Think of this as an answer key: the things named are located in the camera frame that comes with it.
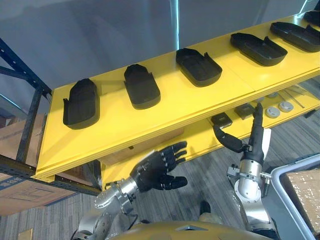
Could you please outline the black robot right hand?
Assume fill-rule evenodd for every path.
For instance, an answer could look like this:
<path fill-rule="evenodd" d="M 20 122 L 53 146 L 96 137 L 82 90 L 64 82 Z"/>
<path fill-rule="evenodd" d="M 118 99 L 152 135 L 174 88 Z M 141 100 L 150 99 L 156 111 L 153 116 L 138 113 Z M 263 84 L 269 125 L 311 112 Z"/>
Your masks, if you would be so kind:
<path fill-rule="evenodd" d="M 225 133 L 219 126 L 213 125 L 213 132 L 217 140 L 229 150 L 235 153 L 243 153 L 242 160 L 252 160 L 261 165 L 264 162 L 263 152 L 263 106 L 258 103 L 253 112 L 253 122 L 248 143 L 244 143 L 239 138 Z"/>

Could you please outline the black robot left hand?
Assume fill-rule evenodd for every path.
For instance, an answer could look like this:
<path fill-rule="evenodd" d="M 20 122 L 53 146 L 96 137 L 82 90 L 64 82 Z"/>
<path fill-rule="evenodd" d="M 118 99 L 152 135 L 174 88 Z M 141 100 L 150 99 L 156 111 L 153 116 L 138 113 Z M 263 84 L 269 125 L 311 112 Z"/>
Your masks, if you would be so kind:
<path fill-rule="evenodd" d="M 174 190 L 188 184 L 184 176 L 172 176 L 169 173 L 186 161 L 187 142 L 180 141 L 161 150 L 156 150 L 137 163 L 130 177 L 141 193 L 151 189 Z"/>

